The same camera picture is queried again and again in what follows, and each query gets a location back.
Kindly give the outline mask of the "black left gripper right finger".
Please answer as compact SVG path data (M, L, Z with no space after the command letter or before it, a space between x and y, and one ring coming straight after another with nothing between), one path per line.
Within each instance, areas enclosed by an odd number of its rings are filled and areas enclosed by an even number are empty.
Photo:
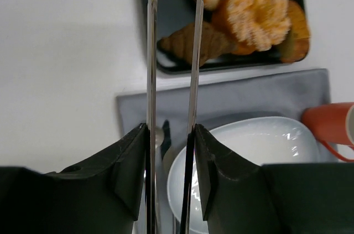
M251 163L196 126L209 233L352 233L353 164Z

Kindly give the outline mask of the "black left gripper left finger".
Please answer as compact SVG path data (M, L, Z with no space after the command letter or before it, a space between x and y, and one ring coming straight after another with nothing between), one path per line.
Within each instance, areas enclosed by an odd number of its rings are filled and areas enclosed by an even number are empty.
M147 126L56 173L1 167L2 233L131 233L138 220Z

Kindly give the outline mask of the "metal tongs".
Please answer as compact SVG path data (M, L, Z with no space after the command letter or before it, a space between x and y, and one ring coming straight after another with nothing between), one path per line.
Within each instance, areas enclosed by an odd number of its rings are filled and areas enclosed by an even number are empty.
M147 3L147 127L149 129L149 148L146 163L146 230L147 233L158 233L160 215L159 206L155 201L157 186L155 183L155 120L156 120L156 71L157 71L157 11L158 0L148 0ZM194 41L192 45L192 67L190 80L188 139L186 145L183 206L180 220L180 233L189 233L190 203L194 148L196 136L197 93L199 85L199 63L202 38L202 23L204 15L204 0L196 0L194 23Z

